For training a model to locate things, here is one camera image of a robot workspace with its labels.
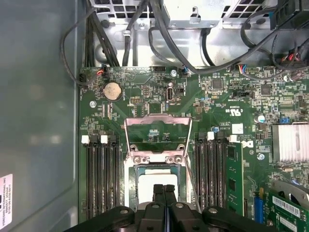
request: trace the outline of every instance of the black cable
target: black cable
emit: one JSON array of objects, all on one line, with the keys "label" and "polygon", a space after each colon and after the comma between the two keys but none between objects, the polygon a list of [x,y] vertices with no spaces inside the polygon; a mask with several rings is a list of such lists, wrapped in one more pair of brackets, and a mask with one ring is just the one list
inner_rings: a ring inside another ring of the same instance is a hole
[{"label": "black cable", "polygon": [[[298,48],[297,48],[297,41],[296,41],[296,37],[294,39],[294,55],[293,55],[293,59],[290,61],[290,63],[287,65],[287,67],[289,67],[290,65],[292,65],[295,61],[295,58],[296,58],[296,54],[297,54],[297,51],[298,51]],[[255,76],[251,76],[249,74],[246,74],[246,73],[243,73],[242,75],[247,77],[247,78],[250,78],[252,80],[256,80],[256,81],[268,81],[268,80],[272,80],[276,77],[279,77],[281,76],[282,73],[286,72],[286,70],[282,70],[281,72],[273,75],[273,76],[270,76],[270,77],[266,77],[266,78],[261,78],[261,77],[255,77]]]},{"label": "black cable", "polygon": [[66,37],[75,29],[77,28],[82,22],[84,22],[88,17],[90,17],[90,15],[94,12],[95,9],[91,8],[86,15],[84,15],[80,20],[78,20],[69,30],[66,31],[66,33],[62,36],[61,41],[60,41],[60,56],[61,59],[64,63],[64,67],[67,71],[67,73],[69,74],[69,77],[78,85],[81,86],[87,86],[89,84],[91,84],[94,80],[96,80],[97,78],[97,74],[95,76],[93,76],[89,81],[87,82],[81,82],[79,80],[77,80],[74,77],[74,74],[72,73],[72,71],[70,70],[67,58],[66,58],[66,54],[65,54],[65,48],[64,48],[64,43],[66,40]]},{"label": "black cable", "polygon": [[[86,1],[86,4],[88,6],[91,6],[91,3],[89,1]],[[114,51],[114,48],[112,47],[111,41],[108,38],[107,34],[105,33],[105,30],[103,29],[97,14],[93,13],[91,15],[91,19],[92,19],[92,24],[93,24],[93,27],[94,27],[94,31],[97,32],[96,34],[97,34],[99,40],[100,40],[100,37],[104,39],[104,43],[106,45],[106,48],[108,49],[109,54],[111,55],[111,60],[114,63],[113,66],[117,66],[117,67],[120,66],[119,62],[118,62],[118,59],[117,59],[117,55],[116,55],[116,53]]]},{"label": "black cable", "polygon": [[204,28],[201,30],[201,36],[202,36],[202,50],[203,50],[203,54],[204,57],[206,59],[206,61],[208,62],[209,66],[216,66],[213,61],[211,60],[210,56],[208,55],[208,51],[207,51],[207,36],[210,34],[211,32],[211,28]]},{"label": "black cable", "polygon": [[305,50],[308,50],[309,49],[309,39],[306,39],[300,46],[299,46],[299,49],[298,49],[298,53],[299,55],[301,56],[303,54],[303,52]]},{"label": "black cable", "polygon": [[245,54],[241,55],[240,57],[237,57],[236,59],[225,63],[223,65],[219,65],[219,66],[214,66],[214,67],[210,67],[207,69],[196,69],[194,66],[191,65],[191,63],[183,56],[183,54],[180,52],[180,50],[178,49],[177,45],[174,43],[174,41],[172,40],[166,26],[163,20],[163,16],[161,13],[161,9],[160,9],[160,4],[157,0],[151,0],[150,1],[152,10],[154,12],[154,16],[155,16],[155,20],[158,24],[158,27],[160,29],[160,32],[165,40],[165,42],[167,43],[169,49],[171,50],[171,52],[174,54],[174,56],[176,58],[179,59],[179,61],[181,63],[183,63],[188,69],[190,69],[193,73],[196,74],[208,74],[208,73],[213,73],[213,72],[217,72],[221,69],[226,69],[231,65],[237,64],[243,60],[245,60],[246,58],[248,58],[249,56],[251,56],[255,51],[257,51],[259,48],[261,48],[264,44],[266,44],[266,42],[268,40],[270,40],[272,37],[274,37],[276,34],[279,33],[279,30],[276,29],[274,30],[272,33],[270,33],[266,38],[264,38],[260,43],[258,43],[253,49],[251,49],[250,51],[246,52]]},{"label": "black cable", "polygon": [[178,67],[178,68],[181,68],[183,69],[183,66],[182,65],[179,65],[177,63],[174,63],[173,61],[170,61],[168,59],[166,59],[164,56],[162,56],[154,47],[154,37],[153,37],[153,31],[154,30],[159,30],[158,28],[150,28],[148,30],[148,39],[149,39],[149,46],[150,46],[150,49],[152,50],[152,52],[154,53],[154,55],[156,57],[158,57],[160,60],[162,60],[163,62],[169,64],[169,66],[174,66],[174,67]]},{"label": "black cable", "polygon": [[271,46],[271,59],[272,62],[274,63],[274,65],[282,70],[289,70],[289,71],[298,71],[298,70],[304,70],[304,69],[308,69],[309,66],[305,66],[305,67],[301,67],[301,68],[289,68],[288,66],[282,66],[280,65],[276,59],[275,59],[275,50],[276,50],[276,44],[277,44],[277,40],[278,40],[278,34],[275,36],[274,41],[272,42],[272,46]]},{"label": "black cable", "polygon": [[[146,7],[148,5],[148,2],[149,2],[149,0],[144,0],[140,3],[139,8],[137,9],[137,11],[134,13],[133,17],[131,18],[126,30],[129,30],[129,31],[132,30],[134,23],[136,22],[136,20],[138,20],[138,18],[144,12],[144,10],[146,9]],[[122,66],[127,66],[128,62],[129,62],[130,47],[131,47],[131,37],[125,36],[125,53],[124,53],[124,57],[122,59]]]},{"label": "black cable", "polygon": [[94,32],[96,33],[97,37],[98,37],[98,40],[100,41],[100,44],[102,46],[102,50],[106,56],[106,59],[107,59],[107,62],[108,64],[111,66],[111,67],[114,67],[115,66],[115,63],[114,63],[114,60],[110,54],[110,51],[109,49],[107,48],[106,44],[105,44],[105,41],[103,40],[102,36],[100,35],[100,31],[99,29],[97,28],[97,26],[95,25],[95,22],[93,20],[93,18],[91,18],[91,22],[93,24],[93,28],[94,28]]},{"label": "black cable", "polygon": [[[245,27],[249,23],[249,21],[252,18],[254,18],[254,17],[260,16],[260,15],[264,15],[264,14],[268,14],[270,12],[274,12],[276,9],[277,9],[276,7],[270,7],[270,8],[267,8],[267,9],[255,12],[254,14],[250,15],[247,18],[245,23],[242,24],[241,29],[240,29],[240,36],[241,36],[242,41],[244,42],[244,44],[247,47],[252,49],[252,48],[254,48],[256,46],[256,44],[254,44],[251,40],[249,40],[249,38],[246,35]],[[260,49],[258,49],[258,51],[264,53],[271,60],[271,54],[270,54],[270,52],[268,50],[266,50],[266,49],[261,47]]]},{"label": "black cable", "polygon": [[95,52],[93,47],[93,40],[94,40],[94,29],[91,24],[90,18],[88,18],[88,27],[89,27],[89,34],[88,34],[88,66],[94,67],[95,66]]}]

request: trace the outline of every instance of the heatsink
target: heatsink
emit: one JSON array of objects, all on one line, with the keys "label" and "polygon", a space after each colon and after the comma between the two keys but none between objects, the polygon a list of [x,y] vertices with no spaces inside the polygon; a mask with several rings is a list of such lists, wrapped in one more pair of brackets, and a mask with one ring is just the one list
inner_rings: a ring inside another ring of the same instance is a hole
[{"label": "heatsink", "polygon": [[273,156],[280,162],[309,160],[309,124],[273,125]]}]

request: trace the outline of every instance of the mounting screw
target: mounting screw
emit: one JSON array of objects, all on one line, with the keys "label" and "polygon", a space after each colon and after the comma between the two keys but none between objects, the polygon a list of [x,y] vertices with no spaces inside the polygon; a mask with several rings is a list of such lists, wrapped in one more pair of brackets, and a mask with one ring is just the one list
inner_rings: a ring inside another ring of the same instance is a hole
[{"label": "mounting screw", "polygon": [[212,214],[216,214],[216,213],[218,212],[218,210],[216,210],[216,209],[214,209],[214,208],[210,208],[208,211],[209,211],[210,213],[212,213]]},{"label": "mounting screw", "polygon": [[95,101],[91,101],[89,105],[91,108],[95,108],[97,106],[97,103]]},{"label": "mounting screw", "polygon": [[140,158],[139,157],[134,157],[133,158],[134,163],[140,163]]},{"label": "mounting screw", "polygon": [[175,158],[175,163],[181,163],[183,161],[183,159],[180,156],[177,156]]},{"label": "mounting screw", "polygon": [[177,208],[183,208],[183,204],[181,204],[181,203],[177,203],[177,204],[175,204],[175,206],[176,206]]},{"label": "mounting screw", "polygon": [[258,160],[263,160],[263,159],[265,159],[265,155],[264,154],[259,154],[257,159]]},{"label": "mounting screw", "polygon": [[267,225],[267,226],[272,226],[272,225],[273,225],[273,224],[272,224],[272,220],[267,219],[266,225]]},{"label": "mounting screw", "polygon": [[145,24],[144,24],[144,23],[140,23],[140,24],[139,24],[139,28],[140,28],[141,30],[144,30],[144,29],[145,29]]},{"label": "mounting screw", "polygon": [[177,76],[177,70],[173,69],[172,71],[170,71],[170,76],[176,77]]}]

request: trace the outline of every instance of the blue pcie slot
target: blue pcie slot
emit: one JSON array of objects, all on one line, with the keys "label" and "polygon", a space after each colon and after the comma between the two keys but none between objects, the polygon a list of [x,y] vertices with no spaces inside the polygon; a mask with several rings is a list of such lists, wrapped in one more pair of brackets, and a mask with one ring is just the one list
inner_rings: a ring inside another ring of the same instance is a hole
[{"label": "blue pcie slot", "polygon": [[263,200],[259,197],[254,198],[254,220],[263,224]]}]

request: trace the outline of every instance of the sticker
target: sticker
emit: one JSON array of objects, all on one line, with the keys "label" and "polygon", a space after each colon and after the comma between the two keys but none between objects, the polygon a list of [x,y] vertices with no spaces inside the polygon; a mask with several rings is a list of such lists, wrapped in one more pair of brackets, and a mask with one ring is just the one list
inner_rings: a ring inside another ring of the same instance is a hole
[{"label": "sticker", "polygon": [[0,230],[12,222],[13,174],[0,178]]},{"label": "sticker", "polygon": [[282,225],[285,225],[287,228],[289,228],[293,232],[297,232],[297,226],[290,223],[288,220],[284,219],[281,216],[280,216],[280,222],[281,222]]},{"label": "sticker", "polygon": [[300,218],[300,211],[296,207],[294,207],[294,206],[292,206],[292,205],[290,205],[290,204],[288,204],[288,203],[286,203],[286,202],[284,202],[284,201],[282,201],[282,200],[280,200],[280,199],[278,199],[277,197],[274,197],[274,196],[272,197],[272,202],[275,205],[281,207],[282,209],[285,209],[286,211],[288,211],[291,214]]},{"label": "sticker", "polygon": [[243,124],[232,124],[232,134],[243,134]]}]

